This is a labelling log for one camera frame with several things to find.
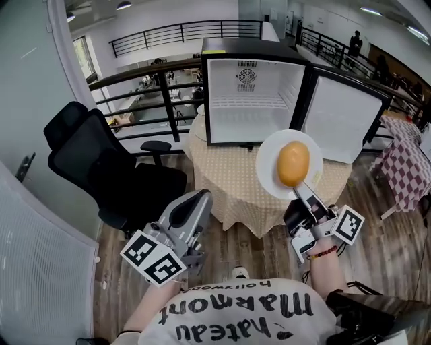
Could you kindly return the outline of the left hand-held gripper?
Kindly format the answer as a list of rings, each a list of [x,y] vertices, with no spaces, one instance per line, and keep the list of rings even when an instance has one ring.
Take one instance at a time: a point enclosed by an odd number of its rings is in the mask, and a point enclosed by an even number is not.
[[[157,287],[183,272],[196,276],[206,258],[198,238],[209,224],[212,206],[212,194],[207,189],[179,197],[166,207],[158,221],[135,232],[121,257]]]

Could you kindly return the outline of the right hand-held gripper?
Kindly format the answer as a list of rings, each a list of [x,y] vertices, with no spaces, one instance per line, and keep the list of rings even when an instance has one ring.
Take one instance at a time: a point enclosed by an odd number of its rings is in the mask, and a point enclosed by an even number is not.
[[[304,181],[294,187],[294,193],[298,199],[290,202],[284,214],[284,222],[299,263],[305,262],[304,256],[321,238],[337,237],[348,245],[354,244],[365,217],[348,205],[341,208],[325,205],[329,219],[318,224],[311,208],[324,203]]]

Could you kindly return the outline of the person's right hand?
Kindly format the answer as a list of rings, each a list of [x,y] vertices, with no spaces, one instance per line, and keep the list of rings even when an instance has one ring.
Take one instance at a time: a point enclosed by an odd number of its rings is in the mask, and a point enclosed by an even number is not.
[[[315,217],[316,221],[318,224],[324,223],[326,221],[328,221],[328,210],[326,208],[325,205],[321,205],[321,204],[315,204],[312,206],[311,208],[311,212],[313,214],[313,216]]]

